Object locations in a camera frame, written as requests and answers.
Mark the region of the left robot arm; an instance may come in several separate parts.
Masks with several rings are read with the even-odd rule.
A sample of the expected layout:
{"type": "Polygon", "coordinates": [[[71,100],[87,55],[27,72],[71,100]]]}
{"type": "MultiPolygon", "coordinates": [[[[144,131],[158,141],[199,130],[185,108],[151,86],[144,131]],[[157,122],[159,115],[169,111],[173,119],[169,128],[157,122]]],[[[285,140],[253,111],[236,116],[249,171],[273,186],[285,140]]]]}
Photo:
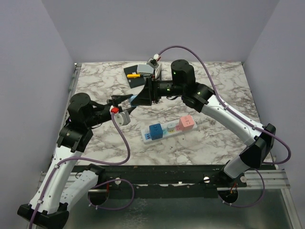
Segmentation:
{"type": "Polygon", "coordinates": [[[121,182],[121,178],[109,179],[102,161],[91,159],[91,164],[69,187],[66,183],[71,171],[79,160],[93,136],[94,126],[112,121],[121,136],[120,126],[130,123],[130,113],[134,108],[123,110],[119,105],[132,97],[113,95],[106,104],[91,100],[86,93],[77,93],[70,99],[69,117],[59,133],[57,147],[49,170],[35,196],[28,204],[19,207],[17,214],[33,225],[45,229],[62,229],[66,224],[72,207],[92,188],[106,188],[109,184],[121,182]]]}

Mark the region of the pink cube socket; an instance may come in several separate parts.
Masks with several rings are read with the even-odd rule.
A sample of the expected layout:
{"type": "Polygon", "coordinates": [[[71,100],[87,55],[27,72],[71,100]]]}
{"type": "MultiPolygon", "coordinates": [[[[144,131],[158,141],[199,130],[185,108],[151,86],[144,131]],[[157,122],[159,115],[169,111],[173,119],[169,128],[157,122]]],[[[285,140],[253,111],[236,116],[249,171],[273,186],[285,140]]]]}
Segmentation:
{"type": "Polygon", "coordinates": [[[179,127],[180,127],[180,130],[183,132],[193,129],[194,124],[195,124],[195,122],[191,115],[182,116],[179,119],[179,127]]]}

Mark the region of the light blue plug adapter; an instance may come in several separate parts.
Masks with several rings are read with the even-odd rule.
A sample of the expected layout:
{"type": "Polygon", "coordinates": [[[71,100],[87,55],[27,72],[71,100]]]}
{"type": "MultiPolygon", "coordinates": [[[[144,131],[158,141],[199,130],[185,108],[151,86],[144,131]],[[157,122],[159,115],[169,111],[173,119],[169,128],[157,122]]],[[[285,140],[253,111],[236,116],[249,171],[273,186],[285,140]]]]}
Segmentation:
{"type": "Polygon", "coordinates": [[[137,97],[137,95],[132,95],[130,98],[129,98],[129,103],[131,105],[131,107],[133,107],[134,105],[132,104],[133,100],[137,97]]]}

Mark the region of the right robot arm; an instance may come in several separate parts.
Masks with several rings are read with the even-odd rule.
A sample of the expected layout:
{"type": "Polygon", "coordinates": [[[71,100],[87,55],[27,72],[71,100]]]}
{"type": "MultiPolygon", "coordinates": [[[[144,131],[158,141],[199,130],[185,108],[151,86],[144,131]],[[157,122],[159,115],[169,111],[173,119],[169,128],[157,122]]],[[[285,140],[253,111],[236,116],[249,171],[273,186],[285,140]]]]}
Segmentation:
{"type": "Polygon", "coordinates": [[[151,106],[162,97],[180,96],[187,107],[215,119],[237,135],[246,149],[222,168],[219,181],[223,186],[229,187],[250,168],[259,169],[274,145],[276,128],[272,124],[252,121],[227,103],[220,102],[215,90],[196,81],[194,67],[186,60],[172,62],[171,73],[172,79],[166,81],[147,76],[143,89],[131,105],[151,106]]]}

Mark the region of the dark blue cube socket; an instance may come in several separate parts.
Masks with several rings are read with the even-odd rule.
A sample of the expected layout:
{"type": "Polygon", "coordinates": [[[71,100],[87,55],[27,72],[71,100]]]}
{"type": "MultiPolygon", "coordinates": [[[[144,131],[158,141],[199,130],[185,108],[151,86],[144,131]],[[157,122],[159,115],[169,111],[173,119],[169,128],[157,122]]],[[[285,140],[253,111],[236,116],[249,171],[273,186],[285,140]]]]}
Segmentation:
{"type": "Polygon", "coordinates": [[[151,140],[161,139],[163,137],[163,129],[160,123],[149,126],[151,140]]]}

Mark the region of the white multicolour power strip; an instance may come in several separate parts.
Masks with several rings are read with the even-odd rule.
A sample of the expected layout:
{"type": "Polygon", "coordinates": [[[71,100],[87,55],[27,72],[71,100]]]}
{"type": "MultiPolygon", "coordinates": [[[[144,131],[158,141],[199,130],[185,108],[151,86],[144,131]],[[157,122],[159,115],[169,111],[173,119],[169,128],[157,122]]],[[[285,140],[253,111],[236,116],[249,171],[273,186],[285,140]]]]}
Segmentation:
{"type": "Polygon", "coordinates": [[[173,131],[173,132],[168,132],[168,131],[167,131],[166,126],[167,126],[167,124],[170,123],[170,122],[161,124],[162,129],[163,129],[163,137],[162,137],[161,139],[151,140],[150,132],[149,132],[149,126],[141,130],[140,139],[141,139],[145,144],[150,144],[150,143],[152,143],[152,142],[157,142],[157,141],[161,141],[161,140],[164,140],[164,139],[167,139],[167,138],[170,138],[170,137],[182,135],[182,134],[185,134],[185,133],[188,133],[188,132],[190,132],[190,131],[193,131],[193,130],[197,129],[197,124],[194,124],[193,129],[188,130],[188,131],[184,131],[184,132],[183,132],[183,131],[180,130],[179,121],[178,121],[178,120],[171,121],[171,122],[176,123],[176,130],[173,131]]]}

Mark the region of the white plug adapter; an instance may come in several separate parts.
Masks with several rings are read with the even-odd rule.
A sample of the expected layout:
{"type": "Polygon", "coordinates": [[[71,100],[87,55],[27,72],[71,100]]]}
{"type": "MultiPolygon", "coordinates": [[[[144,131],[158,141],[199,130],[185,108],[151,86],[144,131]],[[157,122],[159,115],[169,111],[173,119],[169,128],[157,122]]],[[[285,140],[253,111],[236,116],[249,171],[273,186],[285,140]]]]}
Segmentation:
{"type": "Polygon", "coordinates": [[[173,132],[176,130],[176,123],[170,122],[167,124],[166,129],[168,132],[173,132]]]}

